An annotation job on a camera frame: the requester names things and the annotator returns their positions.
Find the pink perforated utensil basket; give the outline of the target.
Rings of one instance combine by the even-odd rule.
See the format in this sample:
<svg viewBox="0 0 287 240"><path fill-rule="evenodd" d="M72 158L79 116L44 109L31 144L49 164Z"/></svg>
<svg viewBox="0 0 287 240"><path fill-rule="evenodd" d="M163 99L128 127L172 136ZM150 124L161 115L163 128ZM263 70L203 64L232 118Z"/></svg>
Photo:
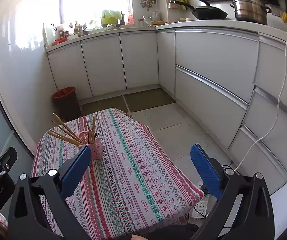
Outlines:
<svg viewBox="0 0 287 240"><path fill-rule="evenodd" d="M80 132L79 138L82 139L84 142L88 142L88 131ZM78 146L78 148L81 149L83 146L88 146L90 148L92 160L103 159L103 146L101 145L98 136L96 137L94 144L82 144Z"/></svg>

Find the patterned tablecloth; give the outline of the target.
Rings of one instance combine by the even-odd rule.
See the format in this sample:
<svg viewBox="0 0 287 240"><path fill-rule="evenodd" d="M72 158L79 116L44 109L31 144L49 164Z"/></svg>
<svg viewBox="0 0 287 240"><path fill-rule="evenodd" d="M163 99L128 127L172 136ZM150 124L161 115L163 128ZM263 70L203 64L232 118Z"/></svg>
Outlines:
<svg viewBox="0 0 287 240"><path fill-rule="evenodd" d="M186 224L204 197L163 152L148 126L109 108L67 123L87 136L95 128L101 159L88 162L66 202L92 239L118 239Z"/></svg>

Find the red-lined dark trash bin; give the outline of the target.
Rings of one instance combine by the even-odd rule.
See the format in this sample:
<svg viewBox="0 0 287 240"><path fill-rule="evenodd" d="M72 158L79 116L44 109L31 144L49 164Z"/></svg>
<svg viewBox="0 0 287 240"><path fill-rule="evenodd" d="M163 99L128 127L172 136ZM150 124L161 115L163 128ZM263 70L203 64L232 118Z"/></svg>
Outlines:
<svg viewBox="0 0 287 240"><path fill-rule="evenodd" d="M75 87L58 90L52 95L52 101L56 108L56 115L66 122L75 120L82 114Z"/></svg>

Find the left brown floor mat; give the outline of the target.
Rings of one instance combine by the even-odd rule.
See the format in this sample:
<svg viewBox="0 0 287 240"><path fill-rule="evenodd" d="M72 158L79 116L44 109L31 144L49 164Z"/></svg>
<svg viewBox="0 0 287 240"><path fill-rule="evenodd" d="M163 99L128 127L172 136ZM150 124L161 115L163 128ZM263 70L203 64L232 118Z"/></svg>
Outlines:
<svg viewBox="0 0 287 240"><path fill-rule="evenodd" d="M128 112L128 108L126 106L123 96L117 96L109 99L84 104L82 106L82 116L89 115L109 108L116 108L124 112Z"/></svg>

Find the brown floor mat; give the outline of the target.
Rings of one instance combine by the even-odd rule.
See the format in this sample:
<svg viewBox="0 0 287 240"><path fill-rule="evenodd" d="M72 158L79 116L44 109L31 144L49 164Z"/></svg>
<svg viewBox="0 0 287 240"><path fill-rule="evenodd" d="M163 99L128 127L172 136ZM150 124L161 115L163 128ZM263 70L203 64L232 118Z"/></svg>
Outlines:
<svg viewBox="0 0 287 240"><path fill-rule="evenodd" d="M176 101L162 88L126 94L124 98L131 112L138 112L145 109L176 103Z"/></svg>
<svg viewBox="0 0 287 240"><path fill-rule="evenodd" d="M128 112L128 108L126 106L123 96L117 96L109 99L84 104L82 106L82 116L89 115L109 108L116 108L124 112Z"/></svg>

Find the right brown floor mat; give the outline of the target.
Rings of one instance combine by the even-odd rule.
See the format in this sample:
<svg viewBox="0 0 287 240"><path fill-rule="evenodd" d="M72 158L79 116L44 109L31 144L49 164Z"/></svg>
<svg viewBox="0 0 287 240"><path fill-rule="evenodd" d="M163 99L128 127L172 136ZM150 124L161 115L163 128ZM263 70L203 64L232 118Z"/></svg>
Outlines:
<svg viewBox="0 0 287 240"><path fill-rule="evenodd" d="M176 101L162 88L126 94L124 98L131 112L138 112L145 109L176 103Z"/></svg>

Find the black wok pan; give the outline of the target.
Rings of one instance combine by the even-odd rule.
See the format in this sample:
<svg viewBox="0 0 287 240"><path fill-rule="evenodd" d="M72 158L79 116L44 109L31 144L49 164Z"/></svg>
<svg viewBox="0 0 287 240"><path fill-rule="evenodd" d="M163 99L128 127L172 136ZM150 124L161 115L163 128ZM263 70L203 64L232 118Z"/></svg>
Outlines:
<svg viewBox="0 0 287 240"><path fill-rule="evenodd" d="M188 3L176 0L171 0L171 3L187 7L198 20L225 20L227 18L226 12L217 7L213 7L207 0L198 1L204 3L205 5L194 7Z"/></svg>

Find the green plastic container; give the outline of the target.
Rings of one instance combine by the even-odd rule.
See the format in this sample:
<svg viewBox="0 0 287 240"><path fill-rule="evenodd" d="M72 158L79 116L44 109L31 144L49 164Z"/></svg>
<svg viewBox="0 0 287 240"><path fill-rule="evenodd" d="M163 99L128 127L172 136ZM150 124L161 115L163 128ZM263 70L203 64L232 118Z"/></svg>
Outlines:
<svg viewBox="0 0 287 240"><path fill-rule="evenodd" d="M122 20L122 14L120 11L113 10L103 10L101 16L102 27L107 27L108 25L114 25L118 23L118 20Z"/></svg>

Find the stainless steel steamer pot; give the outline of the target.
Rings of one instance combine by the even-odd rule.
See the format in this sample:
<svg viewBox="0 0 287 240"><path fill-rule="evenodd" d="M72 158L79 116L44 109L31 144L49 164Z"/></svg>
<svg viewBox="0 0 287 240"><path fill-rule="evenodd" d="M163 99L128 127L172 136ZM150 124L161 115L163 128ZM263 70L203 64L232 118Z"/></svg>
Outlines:
<svg viewBox="0 0 287 240"><path fill-rule="evenodd" d="M231 7L235 11L235 19L267 25L267 14L271 9L267 7L263 0L231 0Z"/></svg>

